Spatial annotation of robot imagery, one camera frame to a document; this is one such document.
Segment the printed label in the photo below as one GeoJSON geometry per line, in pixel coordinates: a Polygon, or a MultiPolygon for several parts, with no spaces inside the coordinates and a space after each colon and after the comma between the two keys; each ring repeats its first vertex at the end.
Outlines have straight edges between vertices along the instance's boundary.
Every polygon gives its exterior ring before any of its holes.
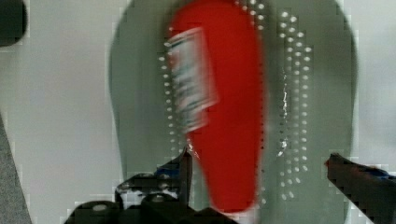
{"type": "Polygon", "coordinates": [[[205,109],[216,102],[212,71],[201,28],[194,28],[169,40],[175,104],[185,133],[205,126],[205,109]]]}

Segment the black object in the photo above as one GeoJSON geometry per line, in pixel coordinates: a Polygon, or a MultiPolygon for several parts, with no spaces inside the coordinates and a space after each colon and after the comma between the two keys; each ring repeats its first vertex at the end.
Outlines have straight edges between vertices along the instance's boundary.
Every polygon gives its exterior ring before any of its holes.
{"type": "Polygon", "coordinates": [[[96,201],[78,206],[65,224],[117,224],[120,208],[117,203],[96,201]]]}
{"type": "Polygon", "coordinates": [[[22,0],[0,1],[0,47],[17,43],[25,34],[27,11],[22,0]]]}
{"type": "Polygon", "coordinates": [[[174,160],[157,168],[154,174],[138,174],[116,187],[116,202],[121,208],[139,205],[141,200],[153,193],[168,193],[184,204],[189,203],[192,175],[192,157],[184,151],[174,160]],[[125,202],[128,197],[133,202],[125,202]]]}
{"type": "Polygon", "coordinates": [[[212,208],[195,212],[167,194],[151,194],[143,200],[142,220],[162,224],[236,224],[212,208]]]}
{"type": "Polygon", "coordinates": [[[396,177],[333,153],[326,161],[330,181],[375,224],[396,224],[396,177]]]}
{"type": "Polygon", "coordinates": [[[65,224],[236,224],[211,208],[196,212],[167,194],[148,195],[141,205],[120,210],[116,203],[100,201],[77,207],[65,224]]]}
{"type": "Polygon", "coordinates": [[[150,194],[142,202],[145,223],[176,224],[195,211],[167,194],[150,194]]]}

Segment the gray floor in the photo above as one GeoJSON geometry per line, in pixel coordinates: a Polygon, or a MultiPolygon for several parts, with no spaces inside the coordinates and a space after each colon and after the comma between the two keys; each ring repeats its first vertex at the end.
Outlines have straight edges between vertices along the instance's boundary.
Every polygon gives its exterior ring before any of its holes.
{"type": "Polygon", "coordinates": [[[0,118],[0,223],[32,223],[0,118]]]}

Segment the white background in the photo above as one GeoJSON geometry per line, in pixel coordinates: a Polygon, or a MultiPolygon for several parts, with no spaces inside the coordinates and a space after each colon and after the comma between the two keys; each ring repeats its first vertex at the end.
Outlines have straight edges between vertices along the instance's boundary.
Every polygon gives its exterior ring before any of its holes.
{"type": "MultiPolygon", "coordinates": [[[[129,3],[26,2],[26,37],[0,49],[0,111],[34,223],[64,222],[79,203],[112,200],[121,182],[108,53],[129,3]]],[[[338,3],[358,45],[352,156],[396,172],[396,2],[338,3]]],[[[356,209],[349,216],[366,223],[356,209]]]]}

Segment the blue part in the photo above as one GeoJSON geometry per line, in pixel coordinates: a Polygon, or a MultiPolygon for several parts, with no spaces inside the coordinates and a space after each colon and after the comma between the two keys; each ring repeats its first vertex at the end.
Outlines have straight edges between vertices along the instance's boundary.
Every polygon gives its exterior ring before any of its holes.
{"type": "Polygon", "coordinates": [[[394,179],[395,176],[389,175],[386,171],[383,170],[369,170],[368,173],[380,179],[394,179]]]}
{"type": "Polygon", "coordinates": [[[157,171],[154,173],[155,175],[169,175],[171,178],[178,178],[180,171],[178,169],[176,170],[169,170],[169,169],[157,169],[157,171]]]}

